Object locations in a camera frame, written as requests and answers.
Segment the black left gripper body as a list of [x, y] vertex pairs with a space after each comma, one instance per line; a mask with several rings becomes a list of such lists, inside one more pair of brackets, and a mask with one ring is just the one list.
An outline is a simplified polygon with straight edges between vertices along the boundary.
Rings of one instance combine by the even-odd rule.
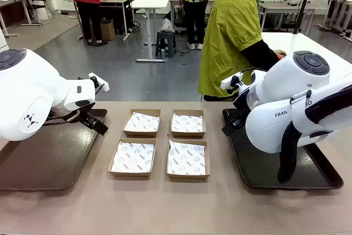
[[85, 126], [94, 126], [97, 119], [90, 113], [92, 106], [84, 106], [79, 109], [78, 122]]

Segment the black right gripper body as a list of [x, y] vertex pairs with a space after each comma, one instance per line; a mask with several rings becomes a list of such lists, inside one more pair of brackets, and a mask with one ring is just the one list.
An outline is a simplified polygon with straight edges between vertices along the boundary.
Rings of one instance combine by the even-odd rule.
[[242, 127], [245, 125], [246, 119], [249, 115], [249, 107], [245, 104], [240, 104], [235, 106], [237, 114], [233, 119], [233, 126], [234, 127]]

